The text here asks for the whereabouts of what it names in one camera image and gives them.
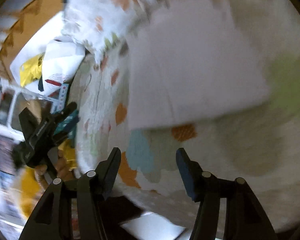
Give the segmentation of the white plastic bag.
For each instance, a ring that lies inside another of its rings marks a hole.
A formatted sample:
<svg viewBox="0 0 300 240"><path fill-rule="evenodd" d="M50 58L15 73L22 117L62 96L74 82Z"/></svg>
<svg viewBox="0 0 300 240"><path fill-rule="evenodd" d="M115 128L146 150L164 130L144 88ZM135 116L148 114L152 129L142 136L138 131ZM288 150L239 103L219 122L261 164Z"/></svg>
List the white plastic bag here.
<svg viewBox="0 0 300 240"><path fill-rule="evenodd" d="M42 66L43 91L38 89L38 81L25 86L26 89L42 95L50 95L60 89L61 84L69 83L85 57L85 48L71 38L62 35L63 12L58 12L44 24L23 46L10 64L11 73L20 84L19 70L30 58L44 53Z"/></svg>

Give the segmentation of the yellow plastic bag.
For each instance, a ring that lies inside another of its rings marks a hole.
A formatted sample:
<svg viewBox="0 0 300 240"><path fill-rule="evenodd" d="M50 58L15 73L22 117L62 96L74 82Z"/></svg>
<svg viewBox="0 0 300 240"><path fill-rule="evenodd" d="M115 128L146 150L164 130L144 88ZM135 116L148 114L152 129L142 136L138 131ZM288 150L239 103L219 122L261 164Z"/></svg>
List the yellow plastic bag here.
<svg viewBox="0 0 300 240"><path fill-rule="evenodd" d="M26 62L19 68L20 85L25 87L33 81L39 80L42 76L42 64L45 53L38 54Z"/></svg>

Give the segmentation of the quilted heart pattern bedspread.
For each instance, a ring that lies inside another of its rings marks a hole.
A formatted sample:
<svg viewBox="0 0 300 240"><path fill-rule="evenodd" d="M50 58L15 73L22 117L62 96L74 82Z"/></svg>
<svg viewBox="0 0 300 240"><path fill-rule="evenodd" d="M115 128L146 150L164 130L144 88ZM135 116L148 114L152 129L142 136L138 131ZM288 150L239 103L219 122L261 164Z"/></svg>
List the quilted heart pattern bedspread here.
<svg viewBox="0 0 300 240"><path fill-rule="evenodd" d="M290 0L211 2L229 5L235 27L260 53L269 98L212 119L130 129L127 38L168 4L159 0L102 65L91 55L82 62L70 90L80 116L77 163L87 172L118 147L122 157L113 195L191 228L198 204L186 194L175 160L177 149L183 148L219 178L246 179L275 231L284 231L300 223L300 15Z"/></svg>

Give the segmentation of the dotted light blue box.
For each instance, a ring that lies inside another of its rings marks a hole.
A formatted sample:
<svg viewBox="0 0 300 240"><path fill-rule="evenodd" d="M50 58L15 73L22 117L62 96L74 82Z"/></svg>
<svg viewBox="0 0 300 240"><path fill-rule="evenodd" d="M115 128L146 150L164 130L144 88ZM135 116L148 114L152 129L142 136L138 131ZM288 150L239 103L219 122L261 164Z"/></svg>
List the dotted light blue box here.
<svg viewBox="0 0 300 240"><path fill-rule="evenodd" d="M63 83L60 89L56 90L51 95L49 95L52 102L50 113L57 113L64 109L68 94L68 88L69 85Z"/></svg>

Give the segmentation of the mustard yellow garment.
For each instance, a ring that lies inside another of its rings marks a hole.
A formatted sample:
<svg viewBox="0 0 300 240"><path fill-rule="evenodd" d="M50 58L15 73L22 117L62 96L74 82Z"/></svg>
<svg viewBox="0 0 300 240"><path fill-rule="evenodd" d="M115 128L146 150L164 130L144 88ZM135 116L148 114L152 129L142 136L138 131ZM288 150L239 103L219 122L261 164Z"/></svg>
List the mustard yellow garment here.
<svg viewBox="0 0 300 240"><path fill-rule="evenodd" d="M28 219L49 184L45 179L47 175L46 165L30 168L23 163L21 154L25 150L25 142L20 142L13 148L13 163L18 174L13 183L11 192L13 193L15 204L20 209L22 216ZM53 154L58 154L57 163L55 164L57 177L64 181L74 179L74 170L77 167L77 163L76 151L72 146L72 141L67 139L57 148L54 148L52 152Z"/></svg>

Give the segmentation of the pale lilac towel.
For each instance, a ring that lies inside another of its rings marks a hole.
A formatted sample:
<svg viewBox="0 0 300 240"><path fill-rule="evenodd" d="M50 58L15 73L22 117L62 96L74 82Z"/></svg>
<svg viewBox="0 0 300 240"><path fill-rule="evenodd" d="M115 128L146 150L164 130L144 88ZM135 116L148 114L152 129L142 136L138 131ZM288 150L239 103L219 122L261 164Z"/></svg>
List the pale lilac towel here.
<svg viewBox="0 0 300 240"><path fill-rule="evenodd" d="M167 1L127 38L129 128L181 125L264 103L270 89L262 57L235 27L229 5Z"/></svg>

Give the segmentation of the white floral pillow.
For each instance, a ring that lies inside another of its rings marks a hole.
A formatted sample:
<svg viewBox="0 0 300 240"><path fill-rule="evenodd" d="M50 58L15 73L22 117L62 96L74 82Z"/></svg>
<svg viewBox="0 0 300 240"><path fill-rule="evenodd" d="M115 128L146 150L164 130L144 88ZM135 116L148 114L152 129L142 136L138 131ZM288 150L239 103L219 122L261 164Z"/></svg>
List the white floral pillow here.
<svg viewBox="0 0 300 240"><path fill-rule="evenodd" d="M100 64L104 54L145 20L158 0L67 0L63 35L85 47Z"/></svg>

